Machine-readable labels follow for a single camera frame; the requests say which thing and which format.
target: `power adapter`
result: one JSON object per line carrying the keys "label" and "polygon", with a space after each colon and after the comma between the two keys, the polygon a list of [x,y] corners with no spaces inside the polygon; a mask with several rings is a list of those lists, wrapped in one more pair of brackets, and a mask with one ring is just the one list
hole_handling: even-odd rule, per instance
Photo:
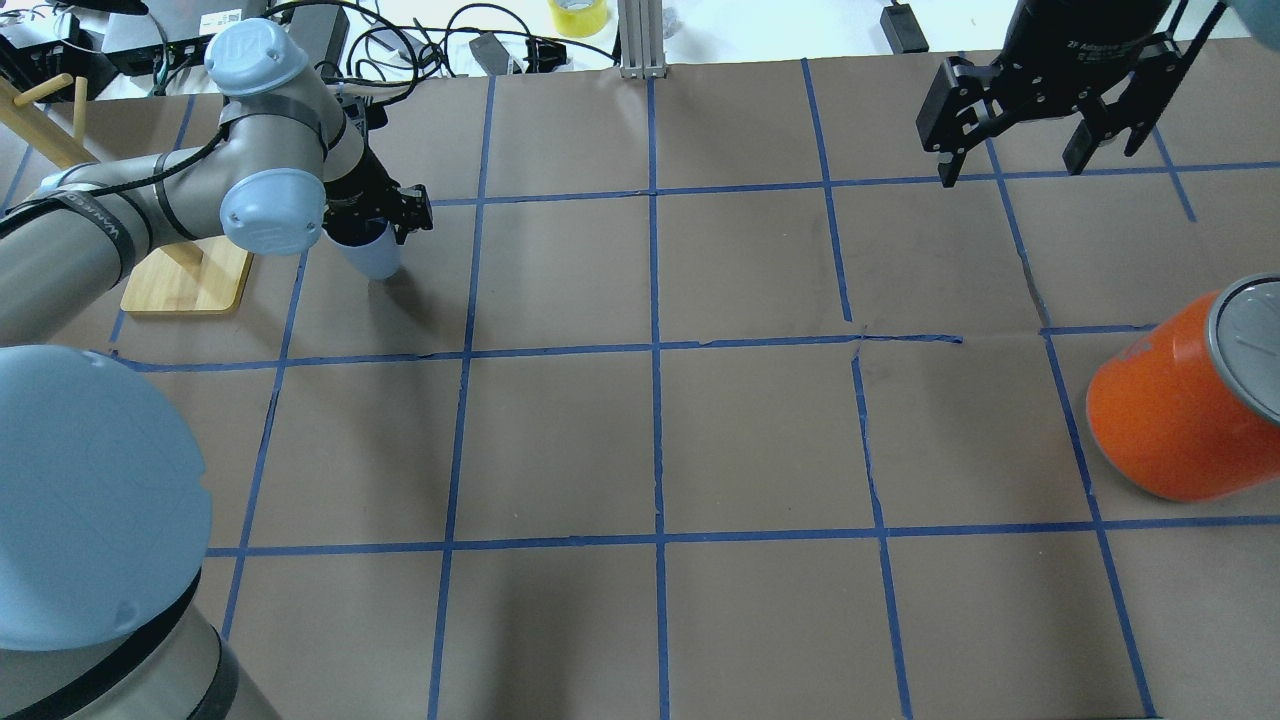
{"label": "power adapter", "polygon": [[920,23],[915,22],[915,13],[910,5],[899,5],[897,0],[881,13],[881,27],[884,28],[884,37],[895,55],[906,53],[928,53],[929,41],[924,38]]}

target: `robotic arm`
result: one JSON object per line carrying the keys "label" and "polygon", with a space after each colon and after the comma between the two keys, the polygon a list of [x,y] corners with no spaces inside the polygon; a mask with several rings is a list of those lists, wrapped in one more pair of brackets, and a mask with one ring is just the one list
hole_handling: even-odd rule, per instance
{"label": "robotic arm", "polygon": [[388,246],[431,228],[426,188],[401,187],[369,149],[364,100],[335,100],[279,26],[228,28],[206,67],[228,96],[209,145],[70,168],[0,222],[0,346],[45,340],[172,242],[225,233],[287,255],[323,227],[385,278]]}
{"label": "robotic arm", "polygon": [[[1130,131],[1133,156],[1164,114],[1178,86],[1226,10],[1219,3],[1184,54],[1156,26],[1172,0],[1019,0],[1005,47],[991,65],[947,58],[915,119],[925,151],[940,154],[938,176],[955,184],[966,154],[1015,123],[1083,119],[1062,151],[1080,174],[1101,146]],[[1262,42],[1280,50],[1280,4],[1233,0]],[[1129,78],[1115,102],[1105,92]]]}

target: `grid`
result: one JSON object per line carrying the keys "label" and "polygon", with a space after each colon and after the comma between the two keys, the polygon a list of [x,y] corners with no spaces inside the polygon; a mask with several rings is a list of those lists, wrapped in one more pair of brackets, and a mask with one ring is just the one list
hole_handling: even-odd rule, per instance
{"label": "grid", "polygon": [[[429,675],[429,684],[430,684],[429,706],[426,708],[426,716],[429,719],[435,719],[440,716],[439,698],[440,698],[440,684],[442,684],[442,666],[444,664],[445,637],[447,633],[449,632],[449,594],[451,594],[449,588],[451,588],[454,553],[481,552],[492,550],[553,548],[553,547],[595,547],[595,546],[652,547],[654,552],[654,573],[655,573],[655,587],[657,587],[657,596],[654,598],[654,605],[658,618],[657,623],[658,653],[655,659],[658,666],[658,692],[659,692],[658,705],[660,708],[660,717],[667,719],[671,717],[672,715],[669,665],[668,665],[668,623],[667,623],[668,546],[681,544],[681,543],[774,542],[774,541],[805,541],[805,539],[874,539],[878,544],[878,551],[879,551],[881,575],[883,583],[886,610],[888,615],[887,623],[891,635],[890,639],[892,647],[892,662],[897,682],[900,711],[904,717],[911,719],[915,716],[911,703],[911,684],[909,673],[911,659],[906,656],[904,651],[904,642],[901,637],[902,632],[900,626],[900,618],[899,618],[899,609],[897,609],[897,600],[896,600],[896,591],[893,582],[893,565],[891,559],[891,544],[892,544],[891,539],[913,538],[913,537],[945,537],[945,536],[1092,533],[1097,539],[1098,552],[1101,553],[1101,559],[1106,569],[1107,580],[1115,603],[1115,612],[1119,619],[1124,646],[1128,652],[1129,662],[1133,671],[1133,682],[1137,685],[1144,714],[1149,717],[1155,717],[1157,715],[1157,707],[1152,697],[1152,692],[1147,684],[1143,660],[1138,651],[1137,639],[1134,637],[1134,630],[1129,619],[1129,612],[1125,603],[1125,593],[1124,588],[1121,587],[1120,577],[1116,571],[1111,544],[1108,541],[1108,533],[1128,532],[1128,530],[1147,530],[1147,529],[1189,528],[1189,527],[1280,525],[1280,515],[1197,516],[1197,518],[1165,518],[1165,519],[1143,519],[1143,520],[1107,520],[1103,518],[1102,511],[1100,510],[1098,506],[1098,501],[1093,492],[1093,482],[1089,474],[1088,464],[1085,462],[1085,455],[1080,438],[1079,424],[1075,418],[1076,409],[1073,409],[1071,406],[1070,396],[1066,389],[1066,382],[1064,380],[1062,368],[1059,360],[1057,348],[1055,346],[1055,338],[1066,336],[1080,336],[1080,334],[1107,334],[1107,333],[1147,331],[1151,328],[1151,325],[1059,327],[1053,324],[1048,305],[1046,304],[1044,299],[1039,295],[1039,291],[1036,284],[1036,275],[1032,268],[1030,258],[1028,255],[1025,243],[1023,242],[1019,220],[1015,213],[1014,202],[1010,197],[1006,181],[1060,178],[1065,177],[1066,173],[1065,172],[1005,173],[1001,169],[996,146],[991,141],[987,142],[986,149],[991,159],[993,172],[968,174],[961,177],[960,181],[964,183],[970,183],[970,182],[995,183],[998,188],[1006,219],[1014,238],[1015,247],[1012,250],[1018,252],[1019,260],[1027,275],[1028,288],[1032,292],[1037,310],[1042,319],[1043,327],[1039,331],[1039,336],[1043,340],[1044,352],[1050,368],[1052,370],[1057,397],[1061,404],[1064,421],[1070,437],[1070,443],[1079,470],[1082,489],[1084,491],[1084,497],[1088,502],[1091,519],[1087,521],[908,525],[908,527],[899,527],[887,523],[883,507],[881,505],[881,498],[877,492],[876,470],[872,462],[872,448],[876,442],[876,416],[868,409],[865,383],[863,378],[863,365],[859,354],[855,350],[854,357],[850,363],[849,400],[850,402],[856,405],[856,411],[858,411],[858,420],[859,420],[858,432],[860,433],[863,441],[863,457],[868,475],[867,492],[869,493],[870,497],[872,512],[873,512],[872,527],[850,527],[850,528],[837,528],[837,529],[823,528],[823,529],[795,529],[795,530],[749,530],[749,532],[748,530],[675,532],[675,533],[667,532],[666,519],[664,519],[664,491],[663,491],[664,469],[663,469],[662,363],[664,352],[669,351],[696,352],[707,348],[728,348],[728,347],[742,348],[742,347],[774,347],[774,346],[805,346],[805,345],[845,345],[850,346],[851,348],[852,347],[860,348],[861,343],[864,342],[952,343],[952,345],[960,345],[965,342],[965,338],[961,337],[960,334],[888,336],[888,334],[869,334],[865,332],[860,333],[855,332],[846,334],[773,337],[773,338],[736,338],[736,340],[728,338],[728,340],[716,340],[705,342],[663,340],[662,327],[659,322],[660,292],[659,292],[659,277],[658,277],[659,273],[658,259],[659,259],[660,240],[662,240],[662,217],[660,217],[662,197],[678,196],[678,195],[699,195],[699,193],[741,193],[741,192],[763,193],[763,192],[774,192],[786,190],[818,190],[818,188],[823,190],[823,196],[827,209],[828,231],[831,236],[832,252],[837,273],[836,283],[840,291],[840,305],[845,320],[856,324],[856,313],[855,313],[856,309],[851,307],[849,299],[849,283],[846,279],[846,273],[844,266],[844,254],[841,251],[841,237],[836,217],[836,201],[832,192],[833,188],[854,187],[854,186],[876,186],[876,184],[920,184],[920,183],[932,184],[937,182],[936,177],[893,177],[893,178],[860,178],[860,179],[833,178],[831,174],[831,168],[827,156],[827,145],[823,133],[823,122],[822,122],[823,118],[819,102],[820,99],[818,97],[818,94],[814,88],[810,64],[808,60],[804,60],[801,61],[800,67],[803,69],[805,91],[809,100],[809,113],[813,120],[814,142],[817,146],[819,163],[822,168],[820,181],[762,183],[762,184],[742,184],[742,186],[714,186],[714,187],[660,187],[658,182],[658,143],[660,138],[658,137],[658,128],[657,128],[655,87],[654,87],[654,81],[649,79],[648,86],[645,88],[648,158],[649,158],[648,187],[636,188],[634,191],[577,192],[577,193],[530,195],[530,196],[489,196],[486,192],[490,141],[493,136],[493,124],[494,124],[493,119],[494,95],[497,87],[495,79],[490,78],[488,81],[488,87],[486,87],[485,117],[484,117],[484,131],[483,131],[483,145],[481,145],[483,150],[481,150],[481,156],[479,159],[480,179],[479,179],[479,186],[476,188],[476,195],[475,197],[468,197],[468,199],[452,199],[436,202],[436,205],[442,208],[466,206],[466,208],[474,208],[475,210],[475,229],[474,229],[471,261],[470,261],[470,292],[467,296],[465,341],[461,352],[449,351],[449,352],[436,352],[436,354],[424,354],[424,355],[358,355],[358,356],[291,357],[289,348],[293,338],[293,325],[307,270],[308,256],[306,254],[301,256],[297,265],[292,295],[289,299],[288,314],[284,323],[283,340],[280,343],[279,354],[274,360],[242,361],[242,363],[152,364],[152,363],[134,361],[128,357],[120,356],[119,352],[113,351],[113,356],[115,356],[118,360],[142,373],[233,373],[241,370],[274,370],[274,382],[271,387],[270,402],[262,424],[261,443],[259,447],[257,459],[253,468],[253,478],[250,488],[248,503],[244,511],[239,543],[234,547],[212,547],[209,551],[210,557],[227,557],[236,560],[236,569],[232,579],[229,600],[227,603],[227,612],[221,620],[223,634],[228,637],[232,635],[236,620],[237,598],[241,587],[241,578],[243,575],[244,561],[248,557],[401,553],[401,552],[439,553],[442,559],[440,577],[439,577],[439,598],[438,598],[438,607],[435,616],[436,619],[435,619],[435,632],[434,632],[433,660]],[[193,108],[195,108],[195,97],[188,100],[187,110],[182,120],[182,129],[179,131],[179,137],[175,143],[175,147],[182,145],[188,122],[192,118]],[[1280,163],[1277,161],[1178,165],[1171,158],[1158,131],[1153,133],[1153,141],[1156,142],[1160,154],[1164,159],[1164,165],[1143,167],[1143,168],[1123,168],[1123,169],[1094,169],[1087,172],[1085,176],[1166,174],[1169,176],[1174,186],[1174,190],[1179,196],[1181,206],[1187,213],[1187,218],[1190,222],[1196,222],[1197,220],[1196,211],[1180,179],[1183,174],[1230,173],[1235,170],[1280,168]],[[14,193],[17,192],[19,181],[22,179],[24,169],[28,164],[29,155],[31,150],[28,147],[9,186],[6,193],[6,202],[10,201]],[[650,277],[649,277],[650,342],[649,343],[571,346],[571,347],[526,347],[526,348],[507,348],[507,350],[475,348],[476,302],[477,302],[480,259],[483,252],[483,234],[484,234],[486,208],[493,205],[518,204],[518,202],[561,202],[561,201],[604,200],[604,199],[635,197],[635,196],[644,196],[648,199],[649,260],[650,260]],[[123,314],[118,316],[115,327],[111,331],[110,342],[113,345],[119,338],[122,323],[123,323]],[[649,354],[652,357],[653,427],[654,427],[653,492],[654,492],[654,507],[655,507],[653,532],[643,534],[620,534],[620,536],[529,537],[529,538],[516,538],[516,539],[458,539],[456,537],[458,495],[460,495],[461,473],[462,473],[462,455],[463,455],[462,448],[465,441],[472,360],[495,359],[495,357],[532,357],[532,356],[562,356],[562,355],[591,355],[591,354]],[[364,543],[364,544],[315,544],[315,546],[251,544],[250,538],[251,538],[251,532],[253,529],[257,498],[262,484],[262,474],[266,465],[266,459],[271,446],[273,429],[275,428],[276,423],[276,410],[279,405],[279,398],[287,379],[287,370],[291,368],[320,366],[320,365],[348,365],[348,364],[376,364],[376,363],[433,363],[433,361],[461,363],[460,395],[457,401],[457,414],[454,423],[453,454],[452,454],[452,468],[449,475],[448,509],[447,509],[444,539],[439,542]]]}

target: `yellow tape roll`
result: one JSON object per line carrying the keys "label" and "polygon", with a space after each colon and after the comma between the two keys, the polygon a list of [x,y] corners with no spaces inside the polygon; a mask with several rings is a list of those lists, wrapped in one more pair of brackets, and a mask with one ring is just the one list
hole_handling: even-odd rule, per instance
{"label": "yellow tape roll", "polygon": [[556,32],[564,37],[588,37],[600,32],[609,19],[604,0],[547,0]]}

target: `white label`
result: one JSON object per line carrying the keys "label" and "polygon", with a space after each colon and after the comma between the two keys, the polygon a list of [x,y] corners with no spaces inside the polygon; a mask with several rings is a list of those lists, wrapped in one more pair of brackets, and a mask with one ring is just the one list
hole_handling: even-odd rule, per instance
{"label": "white label", "polygon": [[244,10],[220,10],[200,15],[200,35],[214,35],[224,27],[241,22]]}

